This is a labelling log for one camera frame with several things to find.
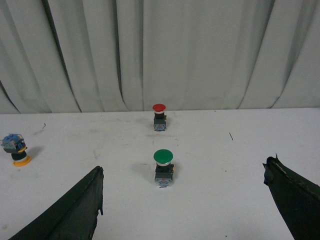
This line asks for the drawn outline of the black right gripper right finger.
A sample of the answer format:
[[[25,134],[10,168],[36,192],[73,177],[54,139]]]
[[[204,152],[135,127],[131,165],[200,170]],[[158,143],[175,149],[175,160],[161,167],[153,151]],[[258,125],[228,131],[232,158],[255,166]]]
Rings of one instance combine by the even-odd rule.
[[[283,165],[278,157],[268,157],[264,184],[295,240],[320,238],[320,186]]]

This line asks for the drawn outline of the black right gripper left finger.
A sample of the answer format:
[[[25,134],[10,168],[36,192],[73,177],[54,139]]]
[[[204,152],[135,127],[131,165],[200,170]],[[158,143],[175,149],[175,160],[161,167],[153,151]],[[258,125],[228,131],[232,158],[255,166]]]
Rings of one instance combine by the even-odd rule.
[[[91,240],[103,214],[104,173],[96,166],[12,240]]]

